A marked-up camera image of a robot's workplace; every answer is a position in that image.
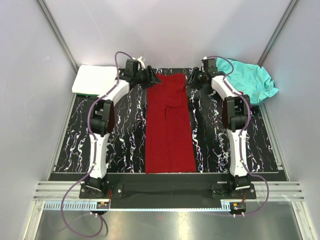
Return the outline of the red t shirt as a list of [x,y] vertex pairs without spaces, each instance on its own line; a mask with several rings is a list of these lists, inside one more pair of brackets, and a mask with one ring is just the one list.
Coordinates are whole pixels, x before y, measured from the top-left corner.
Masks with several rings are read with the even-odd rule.
[[145,172],[194,173],[186,76],[159,74],[161,80],[147,90]]

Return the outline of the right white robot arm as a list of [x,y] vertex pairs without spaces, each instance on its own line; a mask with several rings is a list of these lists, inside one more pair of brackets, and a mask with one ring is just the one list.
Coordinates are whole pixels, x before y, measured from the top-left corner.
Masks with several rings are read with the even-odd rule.
[[224,59],[231,66],[231,71],[224,73],[218,70],[217,59],[219,59],[218,56],[204,57],[201,60],[202,67],[193,69],[186,84],[196,89],[209,85],[223,100],[221,118],[229,138],[230,164],[229,179],[220,194],[244,199],[251,187],[246,157],[246,135],[251,115],[250,97],[236,90],[229,83],[228,76],[234,71],[231,61]]

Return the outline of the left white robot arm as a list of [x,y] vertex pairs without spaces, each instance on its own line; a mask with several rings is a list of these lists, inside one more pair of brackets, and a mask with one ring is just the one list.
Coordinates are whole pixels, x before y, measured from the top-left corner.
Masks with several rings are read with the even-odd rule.
[[111,78],[110,86],[90,98],[92,104],[87,117],[90,162],[84,184],[95,197],[103,198],[108,193],[106,155],[108,139],[115,126],[115,105],[137,85],[146,89],[160,83],[152,67],[145,65],[141,57],[127,59],[125,68]]

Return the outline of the teal t shirt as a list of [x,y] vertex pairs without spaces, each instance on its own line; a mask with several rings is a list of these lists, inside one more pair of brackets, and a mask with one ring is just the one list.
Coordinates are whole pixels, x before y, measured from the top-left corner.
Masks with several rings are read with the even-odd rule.
[[279,91],[267,70],[259,65],[218,58],[216,66],[220,72],[229,74],[226,78],[230,85],[248,95],[252,105],[262,104]]

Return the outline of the folded white t shirt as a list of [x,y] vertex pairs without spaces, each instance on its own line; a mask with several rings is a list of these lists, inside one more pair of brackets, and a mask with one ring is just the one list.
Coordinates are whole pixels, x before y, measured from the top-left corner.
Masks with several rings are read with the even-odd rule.
[[115,85],[116,76],[115,66],[81,65],[71,90],[78,95],[104,95]]

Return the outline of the left aluminium frame post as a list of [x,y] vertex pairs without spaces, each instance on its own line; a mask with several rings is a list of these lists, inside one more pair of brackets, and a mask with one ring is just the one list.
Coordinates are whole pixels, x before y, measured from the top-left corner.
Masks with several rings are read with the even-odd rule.
[[56,38],[61,50],[63,51],[67,61],[69,62],[70,66],[72,67],[72,69],[74,70],[75,73],[78,72],[79,70],[79,66],[65,40],[65,38],[63,37],[59,26],[53,16],[53,14],[51,13],[51,10],[49,9],[49,6],[47,5],[45,0],[35,0],[36,4],[38,5],[41,13],[43,14],[49,28],[51,29],[54,37]]

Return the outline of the aluminium frame post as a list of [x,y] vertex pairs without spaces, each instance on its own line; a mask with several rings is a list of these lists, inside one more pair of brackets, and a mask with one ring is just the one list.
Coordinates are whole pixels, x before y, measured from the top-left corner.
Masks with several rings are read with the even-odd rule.
[[49,9],[49,6],[47,5],[45,0],[35,0],[36,4],[38,5],[41,13],[43,14],[49,28],[51,29],[54,37],[56,38],[61,50],[63,51],[67,61],[69,62],[70,66],[72,67],[72,69],[74,70],[75,73],[78,72],[79,70],[79,66],[65,40],[65,38],[63,37],[59,26],[53,16],[53,14],[51,13],[51,10]]
[[267,42],[257,64],[262,67],[264,62],[266,61],[269,53],[271,52],[273,46],[275,45],[278,37],[280,36],[280,34],[282,33],[282,31],[284,30],[288,20],[290,19],[292,13],[294,12],[295,8],[297,7],[297,5],[299,4],[299,0],[290,0],[286,9],[284,10],[278,24],[276,25],[269,41]]

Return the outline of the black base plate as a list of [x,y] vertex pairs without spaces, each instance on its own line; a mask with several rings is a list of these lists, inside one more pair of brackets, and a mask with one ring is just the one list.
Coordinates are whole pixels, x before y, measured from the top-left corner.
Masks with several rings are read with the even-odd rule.
[[113,209],[213,209],[220,200],[255,200],[257,177],[228,173],[110,173],[102,191],[81,184],[81,199],[111,199]]

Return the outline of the right aluminium frame post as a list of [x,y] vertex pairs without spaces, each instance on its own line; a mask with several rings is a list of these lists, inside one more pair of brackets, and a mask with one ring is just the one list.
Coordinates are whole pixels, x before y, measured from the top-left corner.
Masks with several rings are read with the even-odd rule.
[[278,24],[276,25],[269,41],[267,42],[257,64],[262,67],[264,62],[266,61],[269,53],[271,52],[273,46],[275,45],[278,37],[280,36],[280,34],[282,33],[282,31],[284,30],[288,20],[290,19],[292,13],[294,12],[295,8],[297,7],[297,5],[299,4],[299,0],[290,0],[286,9],[284,10]]

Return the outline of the aluminium cross rail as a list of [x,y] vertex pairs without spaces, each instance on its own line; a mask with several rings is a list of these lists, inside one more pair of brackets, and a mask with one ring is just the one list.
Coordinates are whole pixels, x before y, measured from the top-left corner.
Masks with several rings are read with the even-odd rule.
[[[66,191],[73,185],[72,181],[40,181],[33,195],[34,201],[58,201],[62,199]],[[304,195],[298,182],[294,181],[270,181],[269,199],[271,201],[303,201]],[[174,194],[178,190],[209,190],[208,182],[124,182],[114,183],[112,195],[124,197],[127,192],[156,193],[165,192]]]

